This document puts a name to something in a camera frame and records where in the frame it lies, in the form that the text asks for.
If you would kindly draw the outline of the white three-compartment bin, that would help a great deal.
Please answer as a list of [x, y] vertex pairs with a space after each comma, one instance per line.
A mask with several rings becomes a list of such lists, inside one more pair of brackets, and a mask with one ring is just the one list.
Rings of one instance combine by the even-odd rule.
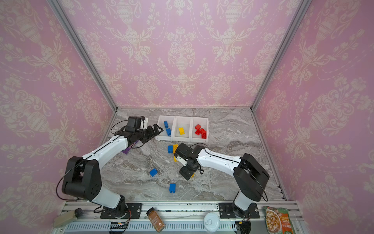
[[156, 137], [158, 141], [208, 143], [208, 118], [159, 116], [157, 124], [164, 130]]

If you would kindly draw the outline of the blue lego bottom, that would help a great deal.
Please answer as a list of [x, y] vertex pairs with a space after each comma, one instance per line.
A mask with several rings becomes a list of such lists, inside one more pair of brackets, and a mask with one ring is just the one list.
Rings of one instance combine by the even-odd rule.
[[175, 193], [176, 192], [176, 184], [175, 183], [171, 183], [169, 185], [169, 192], [170, 193]]

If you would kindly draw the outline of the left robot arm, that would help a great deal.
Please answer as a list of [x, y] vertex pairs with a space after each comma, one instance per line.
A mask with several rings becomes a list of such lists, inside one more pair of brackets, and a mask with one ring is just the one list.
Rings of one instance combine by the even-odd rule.
[[114, 132], [103, 145], [81, 157], [71, 157], [57, 187], [71, 196], [70, 201], [87, 200], [102, 207], [102, 218], [123, 218], [131, 211], [123, 195], [102, 184], [101, 169], [122, 150], [138, 141], [143, 144], [163, 132], [157, 124], [148, 125], [144, 116], [129, 117], [126, 125]]

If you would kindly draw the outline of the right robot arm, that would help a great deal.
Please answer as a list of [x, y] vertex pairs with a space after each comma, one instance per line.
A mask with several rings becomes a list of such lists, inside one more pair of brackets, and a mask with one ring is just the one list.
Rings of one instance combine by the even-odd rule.
[[182, 143], [175, 150], [174, 157], [183, 165], [179, 174], [186, 180], [190, 180], [196, 171], [203, 174], [203, 167], [234, 177], [239, 187], [231, 204], [235, 216], [249, 218], [248, 209], [252, 203], [261, 199], [268, 201], [265, 188], [270, 175], [251, 154], [228, 156], [213, 152], [205, 146], [187, 146]]

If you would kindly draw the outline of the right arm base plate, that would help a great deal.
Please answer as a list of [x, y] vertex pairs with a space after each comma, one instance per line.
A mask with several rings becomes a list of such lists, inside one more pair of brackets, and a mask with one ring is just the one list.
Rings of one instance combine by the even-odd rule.
[[256, 219], [260, 218], [259, 209], [256, 203], [251, 203], [246, 210], [242, 210], [234, 203], [222, 202], [218, 204], [220, 218], [222, 219]]

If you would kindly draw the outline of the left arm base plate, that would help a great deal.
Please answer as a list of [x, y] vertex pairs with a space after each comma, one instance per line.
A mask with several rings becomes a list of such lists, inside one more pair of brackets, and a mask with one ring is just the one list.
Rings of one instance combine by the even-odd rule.
[[142, 203], [127, 203], [120, 205], [118, 208], [104, 207], [100, 218], [101, 219], [140, 219], [142, 210]]

